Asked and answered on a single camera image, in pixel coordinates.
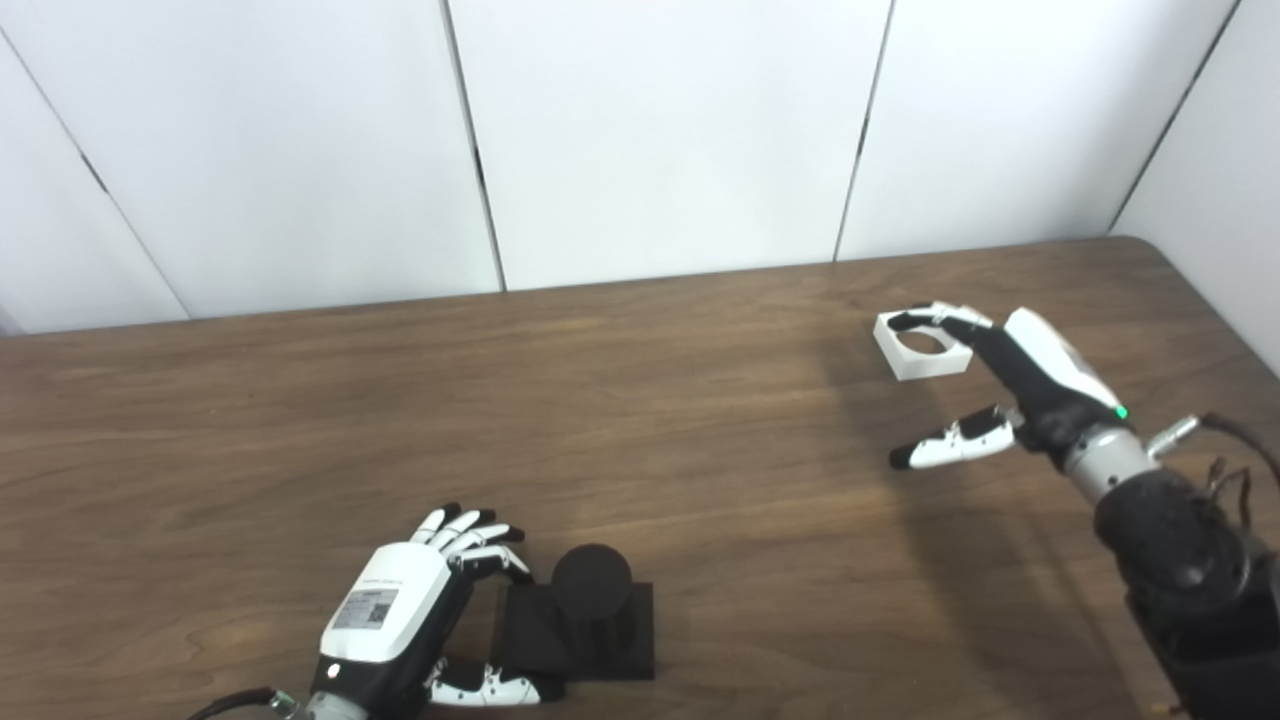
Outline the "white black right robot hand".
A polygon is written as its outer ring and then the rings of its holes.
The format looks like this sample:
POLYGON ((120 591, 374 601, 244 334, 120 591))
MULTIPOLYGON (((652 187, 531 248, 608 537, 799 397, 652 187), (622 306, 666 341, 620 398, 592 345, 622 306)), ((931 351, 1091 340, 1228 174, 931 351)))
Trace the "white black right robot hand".
POLYGON ((1128 410, 1078 351, 1028 307, 997 325, 969 307, 934 301, 887 320, 893 332, 938 329, 977 355, 1014 398, 950 423, 890 452, 896 470, 937 468, 1004 452, 1016 445, 1061 464, 1066 451, 1100 428, 1128 429, 1128 410))

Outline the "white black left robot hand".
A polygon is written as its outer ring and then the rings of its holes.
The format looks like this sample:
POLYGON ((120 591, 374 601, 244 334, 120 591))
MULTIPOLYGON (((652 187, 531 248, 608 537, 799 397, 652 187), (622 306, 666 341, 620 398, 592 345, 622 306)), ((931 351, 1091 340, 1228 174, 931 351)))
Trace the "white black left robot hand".
POLYGON ((508 708, 564 698, 563 680, 444 653, 475 585, 534 580, 517 527, 490 509, 431 510, 408 539, 379 547, 326 624, 305 719, 417 719, 430 706, 508 708))

